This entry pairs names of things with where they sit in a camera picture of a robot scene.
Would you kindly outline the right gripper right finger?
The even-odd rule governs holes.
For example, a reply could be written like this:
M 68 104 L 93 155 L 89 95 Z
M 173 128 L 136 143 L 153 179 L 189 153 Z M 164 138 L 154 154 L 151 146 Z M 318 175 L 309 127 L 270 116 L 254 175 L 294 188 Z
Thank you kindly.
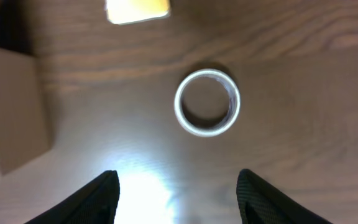
M 240 171 L 236 185 L 243 224 L 330 224 L 292 200 L 249 169 Z

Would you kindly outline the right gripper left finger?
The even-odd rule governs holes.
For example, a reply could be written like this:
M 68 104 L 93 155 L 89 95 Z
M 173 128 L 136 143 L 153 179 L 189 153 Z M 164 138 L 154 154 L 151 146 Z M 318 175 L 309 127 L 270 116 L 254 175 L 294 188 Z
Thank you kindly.
M 26 224 L 113 224 L 119 196 L 118 174 L 107 170 Z

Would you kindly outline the white tape roll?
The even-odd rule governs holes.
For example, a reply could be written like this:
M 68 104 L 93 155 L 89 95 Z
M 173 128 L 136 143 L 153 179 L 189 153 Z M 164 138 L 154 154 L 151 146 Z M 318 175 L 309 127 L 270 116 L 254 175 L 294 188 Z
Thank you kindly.
M 201 128 L 191 123 L 185 116 L 182 103 L 183 94 L 188 85 L 200 78 L 216 80 L 225 88 L 229 97 L 229 106 L 226 115 L 211 128 Z M 173 109 L 178 123 L 185 131 L 201 138 L 211 138 L 225 133 L 236 122 L 239 112 L 241 111 L 241 94 L 235 81 L 227 73 L 218 69 L 204 68 L 190 73 L 181 81 L 175 93 Z

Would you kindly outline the yellow sticky note pad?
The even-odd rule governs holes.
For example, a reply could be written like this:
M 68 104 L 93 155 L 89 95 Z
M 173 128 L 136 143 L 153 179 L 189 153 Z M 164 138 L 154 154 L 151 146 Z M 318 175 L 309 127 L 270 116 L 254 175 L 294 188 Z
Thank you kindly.
M 105 0 L 107 19 L 117 25 L 164 18 L 170 9 L 169 0 Z

